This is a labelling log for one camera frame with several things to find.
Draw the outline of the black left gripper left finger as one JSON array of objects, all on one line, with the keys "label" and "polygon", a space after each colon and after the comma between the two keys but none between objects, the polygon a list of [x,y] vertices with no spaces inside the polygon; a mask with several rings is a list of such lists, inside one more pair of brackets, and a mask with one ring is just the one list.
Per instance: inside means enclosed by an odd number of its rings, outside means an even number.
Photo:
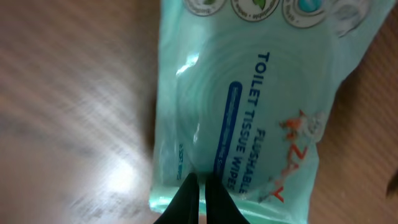
[{"label": "black left gripper left finger", "polygon": [[199,196],[198,177],[191,173],[154,224],[198,224]]}]

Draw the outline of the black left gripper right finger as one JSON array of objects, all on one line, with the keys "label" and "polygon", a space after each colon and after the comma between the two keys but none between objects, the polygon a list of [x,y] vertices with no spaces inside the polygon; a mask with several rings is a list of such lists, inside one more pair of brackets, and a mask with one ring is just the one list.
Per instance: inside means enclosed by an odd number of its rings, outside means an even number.
[{"label": "black left gripper right finger", "polygon": [[217,176],[205,184],[207,224],[249,224]]}]

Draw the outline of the teal wet wipes packet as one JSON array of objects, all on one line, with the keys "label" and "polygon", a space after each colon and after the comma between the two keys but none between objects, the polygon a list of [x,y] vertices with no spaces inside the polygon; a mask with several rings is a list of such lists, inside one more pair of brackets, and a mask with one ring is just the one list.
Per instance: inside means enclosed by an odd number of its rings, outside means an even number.
[{"label": "teal wet wipes packet", "polygon": [[164,0],[153,211],[218,176],[251,223],[306,223],[341,82],[395,0]]}]

